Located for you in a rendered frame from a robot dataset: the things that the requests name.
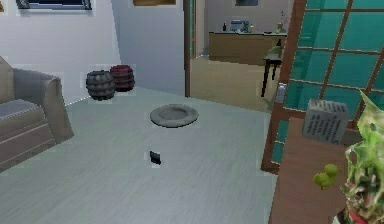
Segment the grey round floor cushion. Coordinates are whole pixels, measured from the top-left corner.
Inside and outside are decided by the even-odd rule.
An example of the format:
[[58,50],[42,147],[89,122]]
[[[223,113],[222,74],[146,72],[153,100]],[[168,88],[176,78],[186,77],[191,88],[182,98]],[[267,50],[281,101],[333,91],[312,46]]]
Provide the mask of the grey round floor cushion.
[[150,120],[161,127],[179,128],[189,125],[198,119],[198,112],[184,104],[168,104],[150,113]]

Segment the dark red ribbed pouf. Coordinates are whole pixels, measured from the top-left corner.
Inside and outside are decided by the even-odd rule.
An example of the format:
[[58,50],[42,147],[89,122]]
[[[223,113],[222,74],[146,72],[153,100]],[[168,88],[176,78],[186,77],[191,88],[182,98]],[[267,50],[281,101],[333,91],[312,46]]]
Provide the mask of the dark red ribbed pouf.
[[128,92],[133,89],[135,80],[133,70],[129,65],[112,66],[110,73],[113,76],[117,92]]

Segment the wooden kitchen counter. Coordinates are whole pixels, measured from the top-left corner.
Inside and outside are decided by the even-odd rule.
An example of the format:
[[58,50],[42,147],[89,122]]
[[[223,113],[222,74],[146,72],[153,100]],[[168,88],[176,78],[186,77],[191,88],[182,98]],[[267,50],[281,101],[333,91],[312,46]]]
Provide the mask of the wooden kitchen counter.
[[268,51],[278,42],[284,45],[286,38],[285,33],[210,32],[209,59],[211,61],[263,66]]

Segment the black dining table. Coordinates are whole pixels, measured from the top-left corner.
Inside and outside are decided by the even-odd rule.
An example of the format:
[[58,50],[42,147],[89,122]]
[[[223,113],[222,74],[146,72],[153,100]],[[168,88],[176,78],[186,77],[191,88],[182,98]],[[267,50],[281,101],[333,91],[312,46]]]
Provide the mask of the black dining table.
[[262,92],[261,92],[262,97],[265,96],[270,68],[273,68],[272,78],[275,78],[276,69],[278,66],[282,64],[282,58],[279,54],[268,54],[263,58],[263,60],[265,62],[265,66],[264,66],[264,75],[263,75]]

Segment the grey ribbed pouf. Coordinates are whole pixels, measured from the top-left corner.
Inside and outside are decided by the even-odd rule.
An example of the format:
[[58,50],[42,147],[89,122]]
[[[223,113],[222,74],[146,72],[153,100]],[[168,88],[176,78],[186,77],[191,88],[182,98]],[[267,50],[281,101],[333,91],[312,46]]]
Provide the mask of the grey ribbed pouf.
[[108,71],[92,71],[87,74],[86,88],[92,99],[103,101],[114,97],[115,82]]

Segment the blue grey kitchen appliance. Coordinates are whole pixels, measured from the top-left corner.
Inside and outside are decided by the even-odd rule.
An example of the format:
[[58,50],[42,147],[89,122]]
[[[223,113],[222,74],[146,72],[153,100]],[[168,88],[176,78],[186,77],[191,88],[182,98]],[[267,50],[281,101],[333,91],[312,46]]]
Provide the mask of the blue grey kitchen appliance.
[[248,33],[249,22],[247,20],[232,20],[230,30],[237,33]]

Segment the grey printed box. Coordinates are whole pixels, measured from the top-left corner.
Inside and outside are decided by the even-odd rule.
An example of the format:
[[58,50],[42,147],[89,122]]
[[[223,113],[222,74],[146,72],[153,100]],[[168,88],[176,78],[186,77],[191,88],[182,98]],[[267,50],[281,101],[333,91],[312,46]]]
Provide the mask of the grey printed box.
[[304,117],[302,135],[330,144],[340,144],[349,122],[347,105],[311,98]]

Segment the brown door with teal panes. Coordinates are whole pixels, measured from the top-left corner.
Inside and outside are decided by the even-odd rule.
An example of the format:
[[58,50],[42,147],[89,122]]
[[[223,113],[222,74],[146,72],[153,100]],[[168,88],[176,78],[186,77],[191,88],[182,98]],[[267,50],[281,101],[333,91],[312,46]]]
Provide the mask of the brown door with teal panes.
[[288,121],[302,119],[311,98],[345,103],[348,127],[361,115],[361,92],[384,107],[384,0],[294,0],[261,169],[276,174]]

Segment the beige grey sofa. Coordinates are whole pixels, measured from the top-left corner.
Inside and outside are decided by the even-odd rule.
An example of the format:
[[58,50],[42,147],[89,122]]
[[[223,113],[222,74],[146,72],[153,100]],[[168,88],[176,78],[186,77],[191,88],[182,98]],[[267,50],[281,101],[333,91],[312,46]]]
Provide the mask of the beige grey sofa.
[[0,173],[73,136],[61,79],[0,56]]

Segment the green house plant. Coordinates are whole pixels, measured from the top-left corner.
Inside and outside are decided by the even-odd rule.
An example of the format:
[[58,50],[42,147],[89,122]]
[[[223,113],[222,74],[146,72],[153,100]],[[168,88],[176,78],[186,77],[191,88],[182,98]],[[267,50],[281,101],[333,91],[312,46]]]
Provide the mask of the green house plant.
[[346,224],[384,224],[384,111],[361,92],[365,108],[357,122],[362,140],[345,151],[348,176]]

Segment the brown framed wall picture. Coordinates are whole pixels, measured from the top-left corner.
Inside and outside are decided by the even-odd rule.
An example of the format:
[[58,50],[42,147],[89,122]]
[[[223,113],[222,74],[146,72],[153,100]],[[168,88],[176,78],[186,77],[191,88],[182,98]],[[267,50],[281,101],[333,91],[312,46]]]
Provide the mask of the brown framed wall picture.
[[176,5],[176,0],[133,0],[134,6]]

